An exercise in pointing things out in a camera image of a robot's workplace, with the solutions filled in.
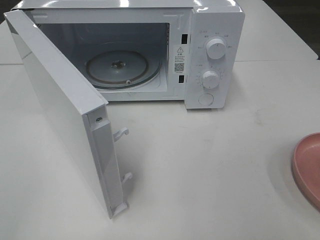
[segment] microwave top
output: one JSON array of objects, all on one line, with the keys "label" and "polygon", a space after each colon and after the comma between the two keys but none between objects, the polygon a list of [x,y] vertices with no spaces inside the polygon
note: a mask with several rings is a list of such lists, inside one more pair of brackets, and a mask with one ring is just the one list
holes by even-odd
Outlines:
[{"label": "microwave top", "polygon": [[12,10],[194,7],[235,7],[242,12],[234,0],[22,0]]}]

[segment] control knob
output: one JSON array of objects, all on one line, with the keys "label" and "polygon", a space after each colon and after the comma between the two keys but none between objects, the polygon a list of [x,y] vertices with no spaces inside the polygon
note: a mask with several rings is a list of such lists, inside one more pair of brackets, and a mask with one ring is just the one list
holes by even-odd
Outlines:
[{"label": "control knob", "polygon": [[226,42],[222,38],[215,37],[207,42],[206,54],[211,59],[220,59],[226,54]]},{"label": "control knob", "polygon": [[202,76],[202,85],[206,89],[214,89],[220,83],[220,75],[216,71],[206,71]]}]

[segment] microwave door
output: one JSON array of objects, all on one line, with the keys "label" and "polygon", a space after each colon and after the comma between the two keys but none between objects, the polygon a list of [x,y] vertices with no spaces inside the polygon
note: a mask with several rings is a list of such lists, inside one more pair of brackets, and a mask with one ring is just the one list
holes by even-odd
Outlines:
[{"label": "microwave door", "polygon": [[22,10],[4,14],[37,98],[76,167],[110,218],[127,208],[108,102]]}]

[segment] pink bowl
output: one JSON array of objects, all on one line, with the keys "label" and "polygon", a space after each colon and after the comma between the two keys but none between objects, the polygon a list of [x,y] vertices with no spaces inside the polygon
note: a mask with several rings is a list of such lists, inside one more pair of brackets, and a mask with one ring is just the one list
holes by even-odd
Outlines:
[{"label": "pink bowl", "polygon": [[301,192],[320,210],[320,132],[304,137],[297,144],[292,170]]}]

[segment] white table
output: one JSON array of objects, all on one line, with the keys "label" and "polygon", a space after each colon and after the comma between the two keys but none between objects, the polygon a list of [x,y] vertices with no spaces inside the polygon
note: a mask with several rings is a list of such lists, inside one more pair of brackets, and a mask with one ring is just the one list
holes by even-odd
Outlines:
[{"label": "white table", "polygon": [[[245,12],[236,61],[316,60],[317,54],[262,0],[238,0]],[[0,25],[0,64],[21,64],[8,27]]]},{"label": "white table", "polygon": [[319,131],[320,62],[236,62],[221,110],[111,103],[130,208],[113,220],[52,131],[23,66],[0,66],[0,239],[318,240],[291,175]]}]

